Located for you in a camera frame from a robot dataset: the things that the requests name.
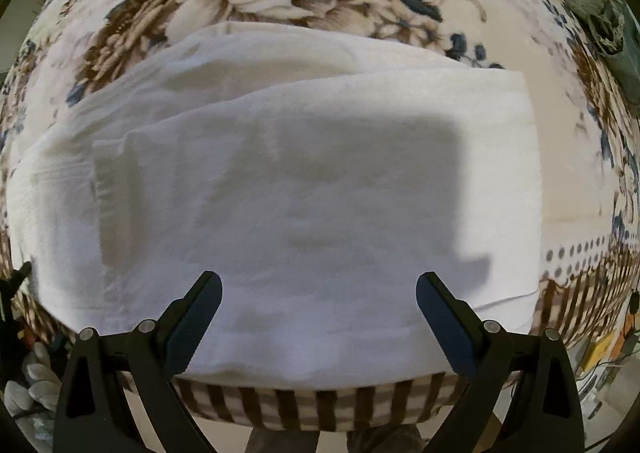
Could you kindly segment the white pants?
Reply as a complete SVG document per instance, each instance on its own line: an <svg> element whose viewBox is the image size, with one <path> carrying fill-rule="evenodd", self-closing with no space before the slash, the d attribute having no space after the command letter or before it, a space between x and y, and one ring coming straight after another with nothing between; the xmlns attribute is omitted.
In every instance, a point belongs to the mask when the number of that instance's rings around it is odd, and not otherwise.
<svg viewBox="0 0 640 453"><path fill-rule="evenodd" d="M76 331L129 331L218 273L188 368L212 384L446 371L416 304L426 271L483 319L533 323L542 185L525 78L397 42L205 28L40 135L6 203L13 256Z"/></svg>

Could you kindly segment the white shoes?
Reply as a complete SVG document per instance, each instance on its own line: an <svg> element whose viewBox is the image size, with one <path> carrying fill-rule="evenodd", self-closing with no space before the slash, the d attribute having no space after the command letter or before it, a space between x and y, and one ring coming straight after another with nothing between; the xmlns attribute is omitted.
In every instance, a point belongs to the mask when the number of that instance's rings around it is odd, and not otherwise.
<svg viewBox="0 0 640 453"><path fill-rule="evenodd" d="M22 364L25 381L8 381L3 402L11 416L25 414L36 407L54 412L58 406L61 381L52 369L47 347L35 343Z"/></svg>

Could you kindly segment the folded grey green clothes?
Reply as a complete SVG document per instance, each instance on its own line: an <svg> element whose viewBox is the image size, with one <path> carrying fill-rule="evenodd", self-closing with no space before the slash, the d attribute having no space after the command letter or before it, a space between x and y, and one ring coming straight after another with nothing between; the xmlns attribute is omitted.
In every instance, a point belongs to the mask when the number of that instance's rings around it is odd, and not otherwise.
<svg viewBox="0 0 640 453"><path fill-rule="evenodd" d="M620 83L624 95L639 104L639 24L625 0L565 0L590 31L593 43Z"/></svg>

